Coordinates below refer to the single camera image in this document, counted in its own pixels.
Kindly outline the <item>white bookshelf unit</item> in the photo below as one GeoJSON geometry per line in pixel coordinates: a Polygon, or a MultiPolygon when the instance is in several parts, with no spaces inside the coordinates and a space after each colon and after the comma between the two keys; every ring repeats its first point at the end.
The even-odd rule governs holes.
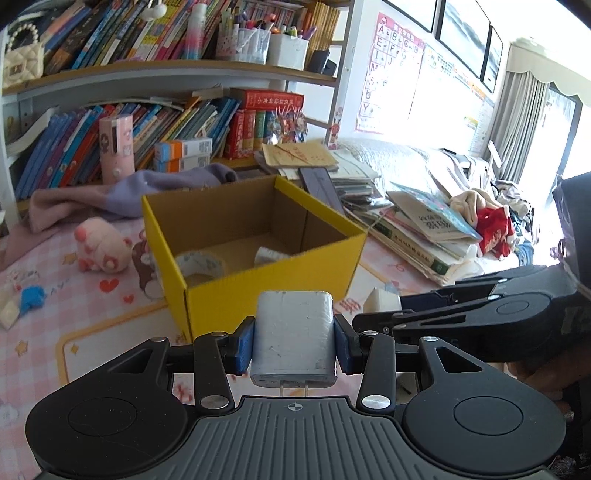
{"type": "Polygon", "coordinates": [[[188,99],[200,88],[270,88],[294,91],[298,83],[322,86],[331,99],[328,120],[310,118],[311,125],[325,129],[331,137],[335,115],[342,113],[349,71],[352,68],[351,28],[359,21],[361,5],[349,3],[345,39],[335,42],[342,48],[338,73],[334,77],[283,67],[221,60],[129,61],[106,66],[69,70],[24,82],[1,92],[1,119],[13,117],[23,132],[47,109],[77,107],[126,97],[188,99]]]}

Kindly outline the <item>red thick dictionary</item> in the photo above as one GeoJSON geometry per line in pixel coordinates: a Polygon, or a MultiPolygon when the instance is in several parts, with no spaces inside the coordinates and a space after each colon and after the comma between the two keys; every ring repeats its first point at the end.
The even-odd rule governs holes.
{"type": "Polygon", "coordinates": [[[229,97],[238,100],[245,110],[272,111],[277,108],[304,107],[304,95],[269,89],[230,88],[229,97]]]}

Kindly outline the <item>white printed can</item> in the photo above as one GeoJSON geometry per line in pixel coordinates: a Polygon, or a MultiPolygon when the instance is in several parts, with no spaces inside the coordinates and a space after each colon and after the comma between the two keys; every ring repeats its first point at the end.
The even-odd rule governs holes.
{"type": "Polygon", "coordinates": [[[284,254],[283,252],[266,247],[259,247],[259,250],[256,251],[256,256],[254,256],[254,265],[261,266],[276,263],[288,258],[290,258],[290,255],[284,254]]]}

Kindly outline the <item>cream rounded plug block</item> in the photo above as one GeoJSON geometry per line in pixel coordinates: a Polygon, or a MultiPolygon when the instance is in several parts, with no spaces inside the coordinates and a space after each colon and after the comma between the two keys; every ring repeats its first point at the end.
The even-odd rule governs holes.
{"type": "Polygon", "coordinates": [[[363,312],[366,314],[400,311],[401,297],[398,293],[375,287],[365,303],[363,312]]]}

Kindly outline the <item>pink checkered tablecloth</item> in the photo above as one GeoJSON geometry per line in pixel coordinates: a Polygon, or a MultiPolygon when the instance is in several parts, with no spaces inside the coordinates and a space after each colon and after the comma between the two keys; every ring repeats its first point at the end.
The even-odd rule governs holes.
{"type": "MultiPolygon", "coordinates": [[[[37,273],[46,294],[9,330],[1,327],[1,479],[32,479],[37,464],[27,445],[26,417],[37,401],[70,380],[151,337],[187,344],[159,287],[139,286],[133,264],[118,277],[81,273],[72,228],[64,228],[1,274],[37,273]]],[[[368,239],[353,283],[335,313],[352,320],[374,288],[403,295],[437,288],[407,262],[368,239]]]]}

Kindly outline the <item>orange white carton lower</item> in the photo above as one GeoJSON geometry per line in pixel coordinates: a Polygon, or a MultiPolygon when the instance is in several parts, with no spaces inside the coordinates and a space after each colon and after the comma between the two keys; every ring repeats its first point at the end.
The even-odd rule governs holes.
{"type": "Polygon", "coordinates": [[[194,168],[204,168],[211,162],[208,155],[189,156],[169,161],[156,160],[154,170],[162,173],[177,173],[192,170],[194,168]]]}

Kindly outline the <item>orange white carton upper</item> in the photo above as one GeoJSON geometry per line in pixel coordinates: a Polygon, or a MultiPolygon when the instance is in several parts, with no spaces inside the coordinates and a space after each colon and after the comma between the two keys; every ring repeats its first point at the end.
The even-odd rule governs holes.
{"type": "Polygon", "coordinates": [[[192,156],[209,157],[211,152],[212,140],[207,137],[162,141],[154,146],[154,159],[160,162],[169,162],[192,156]]]}

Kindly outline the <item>brown paper envelope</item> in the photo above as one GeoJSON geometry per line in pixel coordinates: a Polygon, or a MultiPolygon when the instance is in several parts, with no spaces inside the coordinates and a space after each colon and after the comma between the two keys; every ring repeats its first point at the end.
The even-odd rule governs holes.
{"type": "Polygon", "coordinates": [[[263,145],[263,157],[267,165],[280,168],[332,168],[338,164],[329,149],[317,141],[263,145]]]}

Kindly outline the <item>yellow cardboard box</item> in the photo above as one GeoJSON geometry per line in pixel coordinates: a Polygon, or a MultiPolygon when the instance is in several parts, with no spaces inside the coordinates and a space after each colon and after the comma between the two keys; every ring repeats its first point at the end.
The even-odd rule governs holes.
{"type": "Polygon", "coordinates": [[[279,176],[148,195],[142,210],[168,309],[187,341],[235,330],[256,313],[257,298],[267,290],[345,298],[367,238],[344,215],[279,176]],[[290,258],[256,266],[259,247],[290,258]],[[185,279],[175,257],[187,251],[221,258],[225,274],[185,279]]]}

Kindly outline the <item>pink plush pig toy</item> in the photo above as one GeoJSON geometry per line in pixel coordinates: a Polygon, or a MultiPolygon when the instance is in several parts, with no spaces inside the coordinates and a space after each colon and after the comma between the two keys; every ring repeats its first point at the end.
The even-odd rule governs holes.
{"type": "Polygon", "coordinates": [[[93,217],[83,221],[74,229],[73,235],[81,272],[116,274],[129,266],[131,240],[102,218],[93,217]]]}

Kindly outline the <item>cream quilted handbag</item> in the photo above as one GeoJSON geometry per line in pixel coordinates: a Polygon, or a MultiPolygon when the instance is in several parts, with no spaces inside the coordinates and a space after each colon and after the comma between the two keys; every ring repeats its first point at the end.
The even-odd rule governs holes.
{"type": "Polygon", "coordinates": [[[3,63],[3,87],[9,88],[42,77],[44,70],[44,44],[33,23],[21,24],[9,37],[3,63]],[[21,34],[30,42],[18,48],[14,43],[21,34]]]}

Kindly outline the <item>stack of books papers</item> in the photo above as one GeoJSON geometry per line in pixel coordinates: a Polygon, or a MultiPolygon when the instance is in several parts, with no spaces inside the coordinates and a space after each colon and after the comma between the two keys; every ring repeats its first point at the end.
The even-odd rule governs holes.
{"type": "Polygon", "coordinates": [[[346,142],[332,155],[346,215],[376,240],[441,286],[485,272],[481,236],[450,208],[425,152],[370,141],[346,142]]]}

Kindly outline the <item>pink cylindrical tin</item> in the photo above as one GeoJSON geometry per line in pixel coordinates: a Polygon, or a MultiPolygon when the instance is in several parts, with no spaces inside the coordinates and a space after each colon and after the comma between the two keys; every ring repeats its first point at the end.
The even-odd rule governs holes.
{"type": "Polygon", "coordinates": [[[131,115],[102,118],[98,140],[103,184],[115,184],[135,172],[131,115]]]}

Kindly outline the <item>white charger adapter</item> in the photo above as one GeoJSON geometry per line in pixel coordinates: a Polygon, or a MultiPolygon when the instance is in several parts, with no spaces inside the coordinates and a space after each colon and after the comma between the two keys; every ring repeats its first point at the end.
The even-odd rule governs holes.
{"type": "Polygon", "coordinates": [[[249,377],[263,388],[325,389],[335,385],[332,295],[325,291],[260,294],[249,377]]]}

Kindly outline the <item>orange white carton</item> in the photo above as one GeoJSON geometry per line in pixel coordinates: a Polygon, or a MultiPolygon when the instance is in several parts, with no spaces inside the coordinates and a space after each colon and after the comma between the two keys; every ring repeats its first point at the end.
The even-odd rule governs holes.
{"type": "Polygon", "coordinates": [[[154,170],[162,173],[177,173],[192,170],[194,168],[204,168],[211,162],[208,155],[189,156],[169,161],[156,160],[154,170]]]}
{"type": "Polygon", "coordinates": [[[212,140],[207,137],[162,141],[154,146],[154,159],[160,162],[169,162],[192,156],[209,157],[211,152],[212,140]]]}

